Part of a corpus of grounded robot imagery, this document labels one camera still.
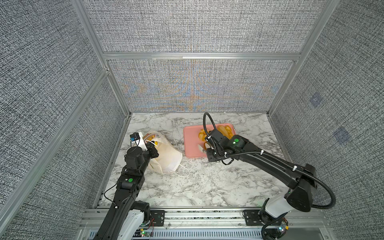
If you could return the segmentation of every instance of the marble countertop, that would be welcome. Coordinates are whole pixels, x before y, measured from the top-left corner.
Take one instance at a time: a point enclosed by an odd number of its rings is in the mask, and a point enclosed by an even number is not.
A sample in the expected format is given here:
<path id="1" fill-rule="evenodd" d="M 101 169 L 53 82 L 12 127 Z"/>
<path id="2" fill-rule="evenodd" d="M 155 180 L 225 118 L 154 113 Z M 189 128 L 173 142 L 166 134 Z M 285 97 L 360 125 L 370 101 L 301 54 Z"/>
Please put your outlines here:
<path id="1" fill-rule="evenodd" d="M 236 134 L 283 158 L 265 114 L 213 113 L 211 116 L 216 124 L 233 124 Z M 183 153 L 181 164 L 190 171 L 188 177 L 179 177 L 174 173 L 158 174 L 147 168 L 145 182 L 136 200 L 148 202 L 151 207 L 260 207 L 266 198 L 288 189 L 272 175 L 242 161 L 234 160 L 226 166 L 221 162 L 210 163 L 206 157 L 187 158 L 184 154 L 183 129 L 202 125 L 202 118 L 203 113 L 134 113 L 106 189 L 116 183 L 125 165 L 124 155 L 130 148 L 129 135 L 139 131 L 145 135 L 150 129 L 165 135 L 175 149 Z M 187 175 L 187 171 L 181 167 L 176 172 Z M 106 196 L 113 199 L 114 192 L 115 188 L 112 188 Z M 99 205 L 109 207 L 110 202 L 103 196 Z"/>

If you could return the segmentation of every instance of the pink cutting board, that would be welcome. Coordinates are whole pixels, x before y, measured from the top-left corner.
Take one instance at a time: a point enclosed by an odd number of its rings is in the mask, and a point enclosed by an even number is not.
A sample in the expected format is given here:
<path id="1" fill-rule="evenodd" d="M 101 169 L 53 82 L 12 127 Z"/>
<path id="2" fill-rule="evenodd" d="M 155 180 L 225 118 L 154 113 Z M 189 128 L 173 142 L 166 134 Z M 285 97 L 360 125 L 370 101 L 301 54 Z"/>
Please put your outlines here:
<path id="1" fill-rule="evenodd" d="M 232 130 L 232 133 L 235 135 L 235 129 L 232 124 L 229 123 L 219 123 L 216 126 L 225 125 L 229 126 Z M 197 145 L 203 146 L 204 142 L 199 139 L 199 132 L 204 129 L 203 125 L 198 126 L 188 126 L 184 128 L 184 146 L 185 146 L 185 155 L 189 158 L 193 157 L 206 157 L 206 153 L 200 151 Z M 207 130 L 211 131 L 214 129 L 213 125 L 207 125 Z"/>

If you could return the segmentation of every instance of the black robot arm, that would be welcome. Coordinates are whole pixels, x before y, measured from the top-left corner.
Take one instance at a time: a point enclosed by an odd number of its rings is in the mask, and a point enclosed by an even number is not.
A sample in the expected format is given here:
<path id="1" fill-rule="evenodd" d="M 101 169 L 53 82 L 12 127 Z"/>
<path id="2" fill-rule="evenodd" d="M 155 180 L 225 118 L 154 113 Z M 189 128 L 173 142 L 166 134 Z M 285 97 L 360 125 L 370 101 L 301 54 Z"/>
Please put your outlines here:
<path id="1" fill-rule="evenodd" d="M 210 132 L 208 132 L 206 128 L 206 116 L 210 118 L 214 126 L 214 129 Z M 328 209 L 335 205 L 335 195 L 326 184 L 316 178 L 316 171 L 313 166 L 309 164 L 300 166 L 298 164 L 287 162 L 262 150 L 240 135 L 234 135 L 231 139 L 228 139 L 216 129 L 209 113 L 204 113 L 203 126 L 207 134 L 205 139 L 211 146 L 211 148 L 207 149 L 207 157 L 210 162 L 232 158 L 232 160 L 241 160 L 259 167 L 289 187 L 284 198 L 289 205 L 297 210 L 309 212 L 311 207 Z M 329 192 L 331 202 L 328 205 L 312 204 L 317 189 L 317 183 Z"/>
<path id="2" fill-rule="evenodd" d="M 144 183 L 144 172 L 150 159 L 159 156 L 153 144 L 147 143 L 146 147 L 147 151 L 143 151 L 141 147 L 128 149 L 125 155 L 126 165 L 117 182 L 113 203 L 94 240 L 116 240 L 128 212 L 132 209 L 140 209 L 144 212 L 144 220 L 149 220 L 149 204 L 135 201 Z"/>

